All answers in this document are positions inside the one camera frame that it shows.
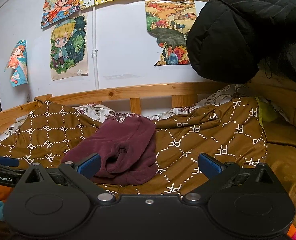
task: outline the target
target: maroon cloth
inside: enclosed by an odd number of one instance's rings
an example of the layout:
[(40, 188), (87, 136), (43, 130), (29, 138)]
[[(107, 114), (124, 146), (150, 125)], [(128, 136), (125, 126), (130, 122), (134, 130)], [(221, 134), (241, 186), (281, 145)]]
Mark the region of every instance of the maroon cloth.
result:
[(74, 163), (99, 153), (101, 168), (95, 183), (141, 185), (157, 172), (155, 125), (142, 116), (127, 117), (122, 123), (107, 119), (91, 137), (67, 152), (61, 162)]

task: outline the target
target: orange cloth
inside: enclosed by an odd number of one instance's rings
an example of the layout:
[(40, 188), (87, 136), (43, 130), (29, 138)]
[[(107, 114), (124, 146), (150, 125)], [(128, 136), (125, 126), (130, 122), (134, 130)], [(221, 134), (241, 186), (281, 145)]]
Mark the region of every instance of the orange cloth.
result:
[(12, 187), (6, 187), (6, 186), (1, 186), (0, 185), (0, 201), (2, 201), (3, 203), (6, 202), (8, 196), (10, 195), (10, 193), (13, 191)]
[(290, 228), (289, 228), (289, 231), (287, 233), (287, 235), (292, 238), (292, 236), (296, 233), (296, 228), (293, 224), (291, 224)]
[(8, 67), (17, 68), (19, 66), (19, 60), (16, 55), (12, 55), (8, 62)]

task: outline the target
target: wooden bed rail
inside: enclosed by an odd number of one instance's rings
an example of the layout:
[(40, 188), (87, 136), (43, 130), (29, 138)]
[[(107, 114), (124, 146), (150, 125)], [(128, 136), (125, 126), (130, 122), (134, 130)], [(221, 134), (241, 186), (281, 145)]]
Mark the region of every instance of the wooden bed rail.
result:
[[(198, 94), (212, 94), (226, 84), (219, 82), (185, 82), (154, 84), (93, 90), (69, 95), (51, 94), (36, 97), (40, 101), (50, 100), (58, 104), (73, 106), (101, 103), (102, 101), (129, 99), (131, 112), (141, 114), (140, 98), (172, 96), (173, 107), (190, 106), (198, 101)], [(0, 133), (12, 125), (17, 118), (29, 114), (41, 105), (34, 101), (0, 112)]]
[(142, 85), (120, 88), (107, 88), (63, 96), (51, 97), (49, 100), (62, 105), (92, 104), (95, 102), (130, 99), (131, 111), (139, 110), (139, 98), (173, 96), (173, 107), (188, 106), (196, 103), (197, 94), (214, 93), (226, 84), (219, 82), (186, 82)]
[[(266, 99), (281, 106), (289, 117), (291, 123), (296, 126), (296, 84), (290, 83), (290, 87), (288, 86), (285, 88), (284, 82), (289, 81), (283, 81), (279, 78), (278, 80), (269, 80), (269, 82), (273, 83), (271, 85), (267, 83), (262, 84), (262, 81), (259, 83), (256, 79), (252, 79), (251, 82), (248, 83), (248, 87), (257, 91), (258, 95), (262, 95)], [(218, 89), (223, 88), (225, 85), (226, 84), (219, 82), (154, 84), (108, 88), (54, 97), (49, 94), (36, 97), (36, 99), (42, 102), (50, 100), (67, 106), (102, 103), (103, 101), (117, 99), (129, 99), (131, 112), (141, 114), (141, 98), (171, 96), (172, 107), (185, 107), (196, 103), (198, 101), (198, 94), (212, 94)], [(29, 114), (31, 111), (36, 110), (40, 105), (41, 102), (34, 101), (0, 112), (0, 133), (4, 132), (10, 125), (12, 125), (18, 117)]]

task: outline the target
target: anime boy drawing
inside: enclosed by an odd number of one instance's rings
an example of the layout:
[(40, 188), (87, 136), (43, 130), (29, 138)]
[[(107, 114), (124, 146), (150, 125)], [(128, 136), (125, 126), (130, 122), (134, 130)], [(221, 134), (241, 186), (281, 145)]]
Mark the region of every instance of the anime boy drawing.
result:
[(13, 68), (14, 73), (10, 79), (13, 87), (27, 84), (27, 59), (26, 59), (26, 41), (22, 40), (14, 48), (7, 68)]
[(43, 10), (41, 27), (69, 17), (80, 9), (80, 0), (46, 0)]
[(59, 23), (52, 32), (51, 40), (55, 45), (55, 49), (51, 51), (51, 59), (54, 69), (63, 66), (69, 60), (69, 54), (66, 49), (66, 44), (76, 32), (75, 20), (68, 19)]

